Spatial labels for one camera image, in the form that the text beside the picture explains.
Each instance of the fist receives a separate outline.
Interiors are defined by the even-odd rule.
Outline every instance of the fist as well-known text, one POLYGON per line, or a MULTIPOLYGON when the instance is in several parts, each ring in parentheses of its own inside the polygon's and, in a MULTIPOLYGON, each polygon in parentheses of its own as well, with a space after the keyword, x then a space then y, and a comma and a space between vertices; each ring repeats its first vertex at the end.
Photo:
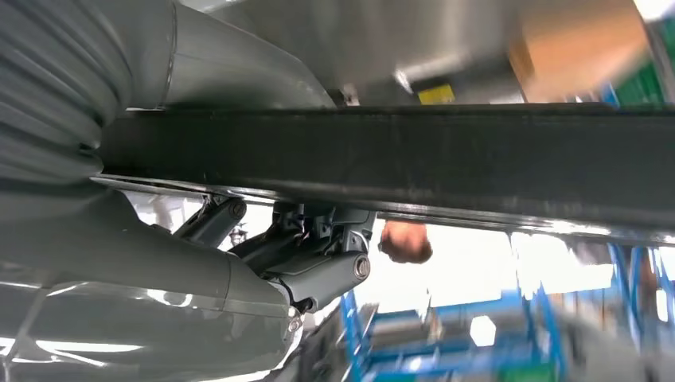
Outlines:
POLYGON ((380 250, 395 263, 421 264, 433 253, 427 226, 403 221, 387 221, 380 238, 380 250))

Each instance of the yellow label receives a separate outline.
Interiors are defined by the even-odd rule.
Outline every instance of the yellow label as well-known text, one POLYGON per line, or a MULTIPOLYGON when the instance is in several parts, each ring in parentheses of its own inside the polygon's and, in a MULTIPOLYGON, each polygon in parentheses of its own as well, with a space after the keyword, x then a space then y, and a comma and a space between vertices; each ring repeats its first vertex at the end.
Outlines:
POLYGON ((437 88, 422 90, 417 93, 417 96, 423 105, 441 105, 455 100, 455 93, 448 84, 438 86, 437 88))

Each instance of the bolt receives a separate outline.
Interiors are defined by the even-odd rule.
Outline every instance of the bolt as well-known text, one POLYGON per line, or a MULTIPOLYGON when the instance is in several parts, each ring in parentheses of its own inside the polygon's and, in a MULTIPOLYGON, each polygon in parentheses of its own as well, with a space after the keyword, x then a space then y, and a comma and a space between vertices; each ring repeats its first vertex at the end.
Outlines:
POLYGON ((302 328, 302 319, 300 317, 293 317, 288 323, 288 331, 294 333, 296 330, 302 328))
POLYGON ((232 205, 230 205, 230 215, 232 215, 232 217, 235 219, 241 219, 245 214, 246 203, 244 203, 241 199, 232 201, 232 205))
POLYGON ((367 257, 360 257, 354 263, 354 275, 359 280, 364 280, 370 275, 370 261, 368 261, 367 257))

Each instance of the cardboard box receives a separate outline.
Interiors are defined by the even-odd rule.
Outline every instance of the cardboard box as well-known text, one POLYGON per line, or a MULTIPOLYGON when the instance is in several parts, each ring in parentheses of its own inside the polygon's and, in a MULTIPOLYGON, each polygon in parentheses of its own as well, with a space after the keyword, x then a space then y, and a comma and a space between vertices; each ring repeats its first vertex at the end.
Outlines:
POLYGON ((592 92, 648 58, 632 0, 551 0, 524 6, 509 59, 528 102, 592 92))

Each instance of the blue shelving frame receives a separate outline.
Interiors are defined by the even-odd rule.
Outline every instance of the blue shelving frame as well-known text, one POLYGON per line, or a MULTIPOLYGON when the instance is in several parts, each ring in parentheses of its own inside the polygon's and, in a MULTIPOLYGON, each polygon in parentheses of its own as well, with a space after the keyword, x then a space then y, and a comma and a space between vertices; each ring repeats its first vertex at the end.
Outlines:
POLYGON ((650 262, 657 277, 658 285, 665 292, 668 325, 674 329, 675 314, 673 314, 673 304, 675 304, 675 288, 673 288, 673 284, 670 282, 663 259, 656 249, 633 247, 630 253, 630 269, 628 269, 628 266, 625 264, 625 256, 621 247, 616 244, 608 244, 607 246, 609 247, 612 262, 615 265, 615 277, 621 291, 622 301, 628 319, 630 337, 639 351, 645 345, 645 333, 648 329, 646 326, 659 325, 658 322, 646 321, 639 309, 638 296, 642 257, 646 255, 650 257, 650 262))
POLYGON ((520 290, 517 290, 504 293, 500 299, 494 301, 440 306, 434 309, 439 319, 443 320, 448 316, 457 317, 460 313, 485 314, 514 310, 518 307, 522 308, 525 314, 526 333, 500 333, 495 337, 494 344, 489 347, 479 348, 472 341, 439 341, 433 344, 418 342, 373 351, 370 347, 370 337, 375 325, 399 320, 419 320, 419 315, 414 310, 375 314, 369 325, 364 327, 354 293, 350 291, 341 298, 341 313, 345 323, 345 341, 351 380, 361 382, 363 380, 398 380, 413 376, 450 376, 453 373, 503 372, 537 365, 553 365, 558 380, 562 380, 567 366, 560 331, 543 286, 540 286, 532 301, 524 298, 520 290), (533 307, 540 308, 544 328, 548 332, 548 344, 545 348, 538 343, 533 307), (512 351, 515 348, 525 351, 512 351), (469 353, 470 356, 456 357, 463 353, 469 353), (408 362, 413 358, 417 358, 418 361, 424 359, 425 362, 420 362, 415 368, 406 367, 406 364, 409 364, 408 362))

